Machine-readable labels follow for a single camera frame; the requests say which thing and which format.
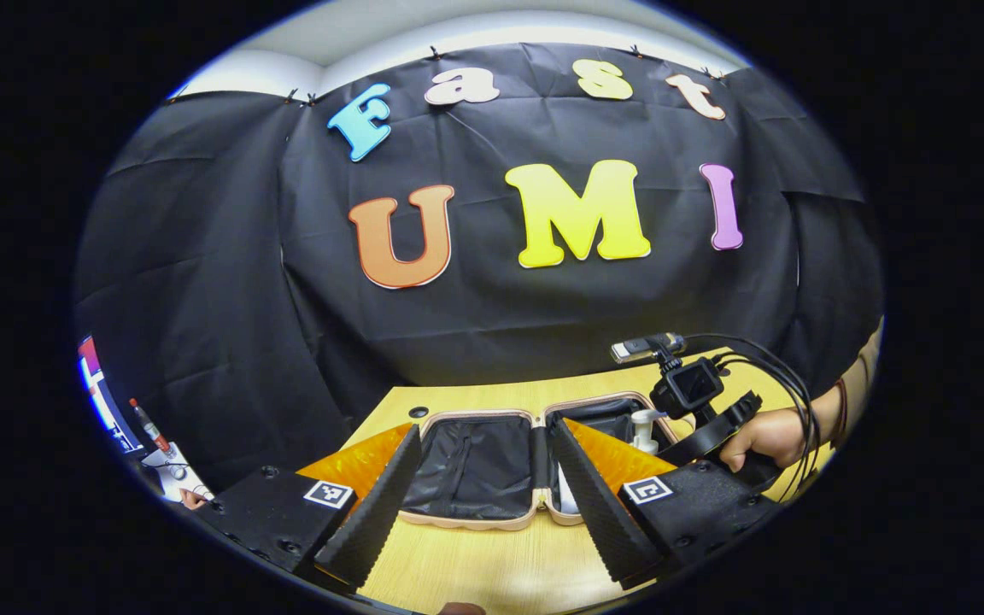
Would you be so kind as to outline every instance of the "person's hand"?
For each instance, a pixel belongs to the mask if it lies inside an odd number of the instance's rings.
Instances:
[[[804,453],[804,426],[793,408],[757,413],[719,451],[732,472],[742,470],[747,451],[769,455],[777,467],[795,464]]]
[[[484,609],[468,602],[448,602],[438,615],[485,615]]]
[[[208,499],[204,498],[203,495],[194,494],[192,491],[181,487],[180,503],[183,503],[184,507],[187,507],[188,510],[196,510],[198,507],[206,505]]]

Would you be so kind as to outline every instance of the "finger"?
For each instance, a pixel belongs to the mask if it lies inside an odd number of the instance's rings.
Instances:
[[[180,490],[180,502],[183,503],[185,507],[188,507],[189,510],[196,510],[198,507],[203,506],[203,502],[200,501],[199,495],[191,493],[191,491],[183,487],[181,487]]]
[[[719,460],[727,464],[732,472],[742,470],[742,464],[746,463],[747,451],[753,444],[753,434],[747,429],[740,429],[735,433],[719,451]]]
[[[438,615],[487,615],[484,609],[468,602],[448,602],[442,605]]]

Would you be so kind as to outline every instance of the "letter u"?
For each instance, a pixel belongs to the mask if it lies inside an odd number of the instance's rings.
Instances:
[[[409,195],[409,202],[420,208],[425,234],[425,252],[415,261],[399,261],[394,254],[390,215],[397,209],[397,200],[378,198],[352,207],[348,220],[355,223],[360,265],[367,279],[397,289],[427,284],[440,276],[450,262],[446,202],[453,197],[454,188],[444,185],[427,186]]]

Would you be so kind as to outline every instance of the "wrist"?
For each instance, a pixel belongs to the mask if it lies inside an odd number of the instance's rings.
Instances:
[[[819,424],[819,433],[823,442],[833,442],[841,437],[840,431],[844,425],[841,420],[844,397],[839,384],[836,384],[821,396],[811,401],[811,412]]]

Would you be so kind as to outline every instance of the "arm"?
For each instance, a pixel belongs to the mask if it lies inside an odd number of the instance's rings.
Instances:
[[[823,443],[834,445],[843,440],[856,424],[867,405],[868,390],[875,377],[882,338],[882,319],[879,328],[860,349],[858,358],[837,378],[833,388],[811,401],[811,411],[823,433]],[[785,408],[758,413],[743,425],[726,444],[719,458],[738,472],[746,460],[746,451],[769,455],[780,467],[789,467],[800,460],[804,447],[804,428],[795,409]]]

